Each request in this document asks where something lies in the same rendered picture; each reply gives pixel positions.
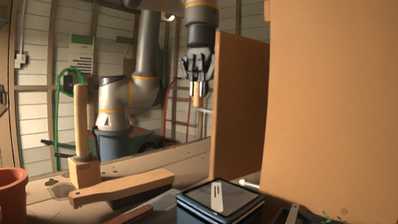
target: terracotta pot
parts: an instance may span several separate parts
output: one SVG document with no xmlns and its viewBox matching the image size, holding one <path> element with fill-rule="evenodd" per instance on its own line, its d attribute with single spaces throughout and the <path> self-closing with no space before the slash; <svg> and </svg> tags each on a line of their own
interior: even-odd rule
<svg viewBox="0 0 398 224">
<path fill-rule="evenodd" d="M 26 223 L 25 186 L 28 181 L 28 172 L 24 169 L 0 168 L 2 224 Z"/>
</svg>

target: red hand truck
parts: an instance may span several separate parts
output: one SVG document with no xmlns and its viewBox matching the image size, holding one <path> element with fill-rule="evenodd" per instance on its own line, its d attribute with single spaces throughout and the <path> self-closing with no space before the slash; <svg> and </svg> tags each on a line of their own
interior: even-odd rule
<svg viewBox="0 0 398 224">
<path fill-rule="evenodd" d="M 180 80 L 181 78 L 174 78 L 174 80 L 169 84 L 167 88 L 167 94 L 166 94 L 166 102 L 164 103 L 164 121 L 163 121 L 163 138 L 162 138 L 162 147 L 164 147 L 165 144 L 169 145 L 175 145 L 175 143 L 168 142 L 165 140 L 166 136 L 166 121 L 176 123 L 179 125 L 186 125 L 186 142 L 188 142 L 188 132 L 189 132 L 189 127 L 190 127 L 190 104 L 191 104 L 191 97 L 189 98 L 178 98 L 178 97 L 169 97 L 169 91 L 171 88 L 171 85 L 177 80 Z M 167 118 L 167 101 L 168 99 L 176 99 L 176 100 L 182 100 L 182 101 L 188 101 L 188 121 L 187 122 L 181 122 L 181 121 L 174 121 L 174 120 L 168 120 Z"/>
</svg>

